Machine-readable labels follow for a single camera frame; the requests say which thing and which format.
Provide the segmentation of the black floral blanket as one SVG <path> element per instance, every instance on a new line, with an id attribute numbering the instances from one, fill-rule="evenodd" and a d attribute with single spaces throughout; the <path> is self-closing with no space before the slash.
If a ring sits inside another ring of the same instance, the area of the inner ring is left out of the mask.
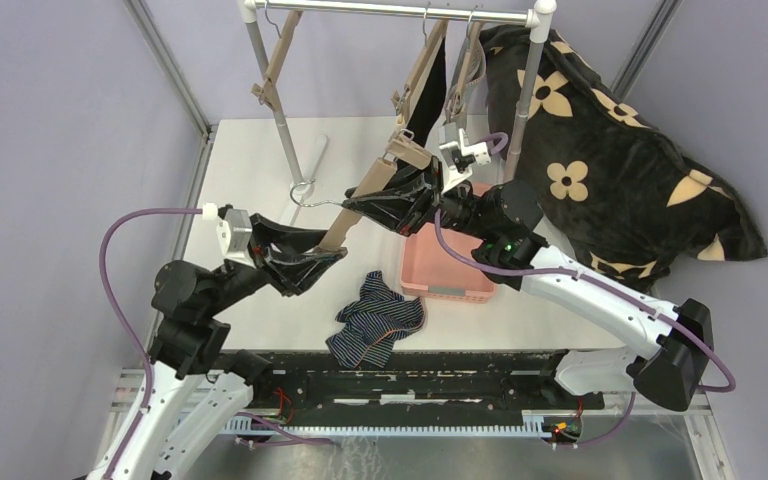
<path id="1" fill-rule="evenodd" d="M 557 32 L 543 47 L 515 175 L 576 259 L 646 292 L 687 255 L 767 256 L 737 190 L 619 100 Z"/>

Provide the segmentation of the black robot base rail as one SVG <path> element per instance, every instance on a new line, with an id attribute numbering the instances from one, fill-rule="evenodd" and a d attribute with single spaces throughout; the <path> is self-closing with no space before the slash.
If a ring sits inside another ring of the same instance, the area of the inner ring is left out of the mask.
<path id="1" fill-rule="evenodd" d="M 272 366 L 255 383 L 252 412 L 292 427 L 515 427 L 525 411 L 555 416 L 605 406 L 549 377 L 548 351 L 396 352 L 383 367 L 342 367 L 328 352 L 262 352 Z"/>

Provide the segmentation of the dark blue striped underwear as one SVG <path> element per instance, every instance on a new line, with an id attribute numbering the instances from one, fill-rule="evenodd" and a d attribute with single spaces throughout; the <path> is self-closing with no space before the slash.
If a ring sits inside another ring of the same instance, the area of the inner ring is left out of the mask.
<path id="1" fill-rule="evenodd" d="M 337 364 L 346 369 L 364 365 L 383 368 L 395 343 L 422 330 L 427 320 L 421 297 L 408 299 L 391 289 L 383 272 L 366 274 L 358 299 L 343 307 L 335 320 L 342 329 L 326 339 Z"/>

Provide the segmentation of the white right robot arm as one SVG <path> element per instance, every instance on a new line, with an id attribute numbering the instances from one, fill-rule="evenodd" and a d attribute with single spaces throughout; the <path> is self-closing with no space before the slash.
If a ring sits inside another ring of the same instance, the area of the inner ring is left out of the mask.
<path id="1" fill-rule="evenodd" d="M 551 301 L 621 341 L 619 348 L 555 354 L 537 384 L 541 400 L 563 407 L 576 396 L 637 393 L 676 412 L 704 390 L 703 374 L 719 365 L 709 308 L 681 305 L 633 290 L 579 263 L 536 233 L 543 218 L 533 189 L 514 179 L 476 194 L 468 180 L 445 183 L 434 160 L 393 185 L 356 186 L 344 209 L 404 237 L 431 223 L 439 245 L 490 281 Z"/>

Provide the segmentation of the pink plastic basket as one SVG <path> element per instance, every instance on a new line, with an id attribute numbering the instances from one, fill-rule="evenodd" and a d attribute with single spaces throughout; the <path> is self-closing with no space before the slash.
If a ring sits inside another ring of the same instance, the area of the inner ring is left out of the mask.
<path id="1" fill-rule="evenodd" d="M 496 292 L 496 285 L 480 270 L 446 252 L 433 221 L 405 240 L 399 282 L 407 295 L 469 303 L 486 303 Z"/>

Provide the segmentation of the beige hanger of striped underwear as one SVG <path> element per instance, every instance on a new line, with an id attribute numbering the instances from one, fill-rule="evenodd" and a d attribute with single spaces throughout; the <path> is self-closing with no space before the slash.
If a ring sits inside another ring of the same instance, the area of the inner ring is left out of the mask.
<path id="1" fill-rule="evenodd" d="M 394 179 L 397 180 L 397 183 L 401 183 L 410 175 L 419 173 L 428 167 L 431 160 L 432 154 L 416 142 L 413 131 L 405 128 L 397 130 L 389 138 L 384 155 L 373 162 L 364 178 L 353 190 L 350 199 L 354 200 L 364 195 L 386 190 Z M 325 204 L 342 207 L 342 211 L 318 244 L 319 250 L 338 251 L 342 247 L 348 231 L 360 221 L 362 215 L 345 207 L 343 200 L 303 203 L 296 197 L 296 191 L 302 187 L 312 187 L 313 183 L 314 181 L 311 180 L 293 186 L 289 193 L 290 200 L 301 208 L 313 208 Z"/>

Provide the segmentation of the beige hanger of black underwear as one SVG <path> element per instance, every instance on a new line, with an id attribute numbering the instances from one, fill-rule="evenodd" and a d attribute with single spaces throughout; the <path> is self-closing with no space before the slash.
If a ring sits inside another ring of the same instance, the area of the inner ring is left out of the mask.
<path id="1" fill-rule="evenodd" d="M 448 29 L 448 20 L 437 20 L 426 35 L 424 46 L 413 64 L 404 85 L 393 93 L 391 103 L 396 114 L 396 129 L 407 129 L 408 123 L 417 109 L 422 91 L 428 84 L 433 64 L 444 45 Z"/>

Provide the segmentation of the black underwear beige waistband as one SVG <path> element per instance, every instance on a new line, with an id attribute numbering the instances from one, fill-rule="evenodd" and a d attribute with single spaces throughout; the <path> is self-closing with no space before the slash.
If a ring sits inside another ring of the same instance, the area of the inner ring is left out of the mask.
<path id="1" fill-rule="evenodd" d="M 413 133 L 413 141 L 425 146 L 437 122 L 446 98 L 446 37 L 434 48 L 433 60 L 421 72 L 417 91 L 411 97 L 411 115 L 405 128 Z"/>

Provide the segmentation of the empty beige clip hanger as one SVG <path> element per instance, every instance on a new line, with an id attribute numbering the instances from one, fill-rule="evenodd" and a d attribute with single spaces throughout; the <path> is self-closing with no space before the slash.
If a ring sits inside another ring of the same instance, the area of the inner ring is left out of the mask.
<path id="1" fill-rule="evenodd" d="M 280 38 L 275 45 L 266 71 L 262 74 L 262 83 L 255 83 L 251 93 L 258 99 L 261 105 L 266 105 L 273 112 L 281 109 L 281 102 L 277 91 L 277 81 L 286 60 L 294 31 L 303 15 L 301 10 L 292 10 L 286 17 Z"/>

